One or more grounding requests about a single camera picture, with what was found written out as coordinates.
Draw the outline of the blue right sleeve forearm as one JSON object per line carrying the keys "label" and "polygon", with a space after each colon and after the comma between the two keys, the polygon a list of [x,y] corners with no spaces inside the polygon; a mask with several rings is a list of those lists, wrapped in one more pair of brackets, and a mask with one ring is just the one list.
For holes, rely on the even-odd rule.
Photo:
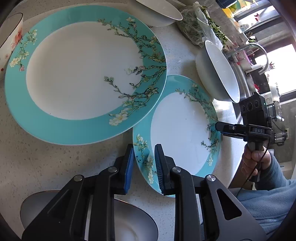
{"label": "blue right sleeve forearm", "polygon": [[268,237],[278,229],[295,201],[295,180],[286,179],[277,159],[270,155],[271,164],[260,173],[255,190],[232,190]]}

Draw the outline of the person's right hand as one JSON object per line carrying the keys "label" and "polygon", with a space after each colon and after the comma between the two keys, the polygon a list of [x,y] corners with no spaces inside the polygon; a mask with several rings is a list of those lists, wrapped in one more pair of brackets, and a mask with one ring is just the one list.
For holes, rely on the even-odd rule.
{"label": "person's right hand", "polygon": [[261,168],[260,173],[266,170],[271,164],[270,152],[263,147],[262,151],[251,151],[248,145],[245,145],[244,153],[242,155],[242,173],[248,177],[249,175],[258,175],[258,169],[256,168],[257,163],[260,162]]}

